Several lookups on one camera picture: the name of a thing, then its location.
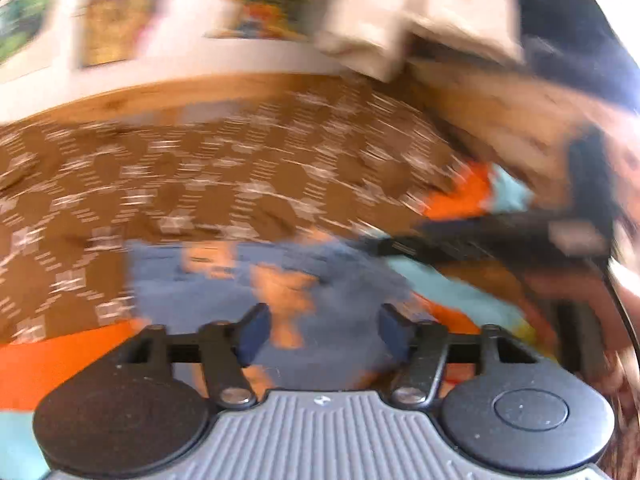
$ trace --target metal bolt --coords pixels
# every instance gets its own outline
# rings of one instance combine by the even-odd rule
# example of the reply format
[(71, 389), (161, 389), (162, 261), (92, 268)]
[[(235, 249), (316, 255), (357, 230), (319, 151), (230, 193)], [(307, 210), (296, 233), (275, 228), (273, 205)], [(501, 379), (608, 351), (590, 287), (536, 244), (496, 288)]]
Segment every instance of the metal bolt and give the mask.
[(421, 404), (427, 400), (427, 395), (422, 390), (409, 387), (398, 388), (393, 392), (392, 397), (396, 402), (407, 406)]
[(241, 406), (254, 400), (254, 394), (244, 388), (225, 388), (220, 393), (220, 400), (231, 406)]

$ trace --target colorful picture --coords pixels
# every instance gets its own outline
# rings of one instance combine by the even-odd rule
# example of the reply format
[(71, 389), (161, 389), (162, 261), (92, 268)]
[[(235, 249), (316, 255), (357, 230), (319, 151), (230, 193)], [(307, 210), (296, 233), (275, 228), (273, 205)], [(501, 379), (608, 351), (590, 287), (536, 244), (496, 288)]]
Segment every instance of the colorful picture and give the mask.
[(3, 0), (0, 4), (0, 64), (41, 31), (53, 0)]
[[(304, 40), (306, 0), (231, 0), (234, 12), (214, 25), (209, 38)], [(85, 13), (82, 64), (93, 66), (132, 59), (141, 38), (153, 27), (162, 0), (90, 0)]]

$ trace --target black disc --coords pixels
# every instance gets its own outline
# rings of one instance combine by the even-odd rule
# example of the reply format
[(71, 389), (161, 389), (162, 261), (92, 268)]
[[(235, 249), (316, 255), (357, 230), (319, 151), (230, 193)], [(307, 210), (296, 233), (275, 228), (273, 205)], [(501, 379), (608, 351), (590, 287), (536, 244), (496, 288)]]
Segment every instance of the black disc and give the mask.
[(207, 424), (199, 394), (180, 381), (120, 377), (53, 391), (33, 431), (50, 466), (89, 478), (130, 478), (188, 450)]
[(459, 384), (440, 421), (457, 446), (499, 470), (551, 474), (591, 462), (613, 432), (607, 401), (554, 364), (507, 365)]

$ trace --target ribbed gray surface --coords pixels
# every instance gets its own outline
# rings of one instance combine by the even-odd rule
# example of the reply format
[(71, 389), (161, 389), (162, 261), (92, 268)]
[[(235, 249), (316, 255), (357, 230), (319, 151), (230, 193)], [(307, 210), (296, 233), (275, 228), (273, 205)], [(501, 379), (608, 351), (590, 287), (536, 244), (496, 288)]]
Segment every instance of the ribbed gray surface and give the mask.
[[(374, 392), (271, 392), (220, 417), (200, 447), (144, 480), (502, 480), (455, 453), (427, 416)], [(558, 478), (602, 480), (590, 467)], [(76, 480), (53, 473), (50, 480)]]

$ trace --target brown fabric with white pattern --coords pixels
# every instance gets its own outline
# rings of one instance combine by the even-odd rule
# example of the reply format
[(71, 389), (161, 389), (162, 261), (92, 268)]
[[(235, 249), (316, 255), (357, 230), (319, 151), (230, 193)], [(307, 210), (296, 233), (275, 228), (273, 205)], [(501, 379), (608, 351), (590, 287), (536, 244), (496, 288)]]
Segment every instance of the brown fabric with white pattern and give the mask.
[(123, 241), (388, 232), (460, 162), (416, 110), (334, 80), (190, 126), (0, 128), (0, 342), (127, 318)]

